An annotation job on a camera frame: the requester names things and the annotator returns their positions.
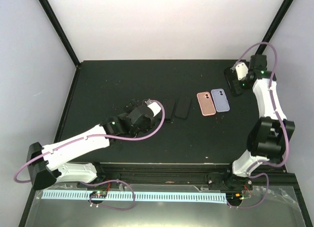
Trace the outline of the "purple phone case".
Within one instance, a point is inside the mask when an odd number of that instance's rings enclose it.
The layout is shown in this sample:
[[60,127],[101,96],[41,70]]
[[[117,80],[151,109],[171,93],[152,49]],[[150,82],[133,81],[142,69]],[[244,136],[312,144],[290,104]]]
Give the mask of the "purple phone case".
[[212,89],[211,96],[217,112],[228,112],[230,110],[229,102],[223,89]]

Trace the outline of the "pink phone case with phone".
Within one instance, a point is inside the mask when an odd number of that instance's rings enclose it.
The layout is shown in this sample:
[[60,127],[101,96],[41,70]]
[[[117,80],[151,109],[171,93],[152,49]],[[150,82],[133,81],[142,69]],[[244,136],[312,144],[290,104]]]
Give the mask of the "pink phone case with phone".
[[216,113],[215,106],[209,92],[197,93],[197,100],[203,116],[212,116]]

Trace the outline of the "black smartphone from pink case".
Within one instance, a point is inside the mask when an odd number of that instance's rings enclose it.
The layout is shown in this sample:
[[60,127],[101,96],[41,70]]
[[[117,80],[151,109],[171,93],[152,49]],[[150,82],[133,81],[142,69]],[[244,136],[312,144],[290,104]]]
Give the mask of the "black smartphone from pink case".
[[165,111],[165,121],[169,122],[172,118],[172,114],[174,111],[175,100],[164,98],[161,103],[162,103],[162,105],[164,107],[164,111]]

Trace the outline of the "black smartphone from purple case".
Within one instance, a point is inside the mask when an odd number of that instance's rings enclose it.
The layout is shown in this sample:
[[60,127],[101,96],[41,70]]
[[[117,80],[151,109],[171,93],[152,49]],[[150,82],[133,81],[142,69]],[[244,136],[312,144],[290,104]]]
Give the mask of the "black smartphone from purple case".
[[190,105],[191,97],[180,96],[175,110],[175,117],[180,119],[186,119],[188,117]]

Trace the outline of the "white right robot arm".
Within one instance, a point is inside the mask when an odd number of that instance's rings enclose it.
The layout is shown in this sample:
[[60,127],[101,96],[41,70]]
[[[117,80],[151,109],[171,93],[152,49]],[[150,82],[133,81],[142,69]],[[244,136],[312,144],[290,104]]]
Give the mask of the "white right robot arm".
[[230,164],[223,176],[228,190],[242,188],[260,165],[271,165],[272,159],[288,155],[288,144],[295,123],[287,120],[276,93],[276,78],[267,70],[265,55],[252,55],[249,64],[236,63],[225,69],[225,78],[233,96],[252,90],[258,104],[259,119],[247,137],[246,151]]

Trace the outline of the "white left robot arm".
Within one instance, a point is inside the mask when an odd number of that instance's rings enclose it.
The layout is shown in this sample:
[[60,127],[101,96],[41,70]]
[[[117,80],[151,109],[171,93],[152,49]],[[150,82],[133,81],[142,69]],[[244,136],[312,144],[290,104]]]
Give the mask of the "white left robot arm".
[[77,136],[44,146],[38,142],[31,144],[26,162],[32,188],[43,190],[60,182],[83,182],[101,187],[105,183],[105,175],[94,162],[75,164],[71,161],[105,149],[114,140],[141,141],[152,137],[162,126],[162,123],[157,123],[158,115],[165,115],[160,102],[148,100],[140,105],[132,102],[124,113],[108,118]]

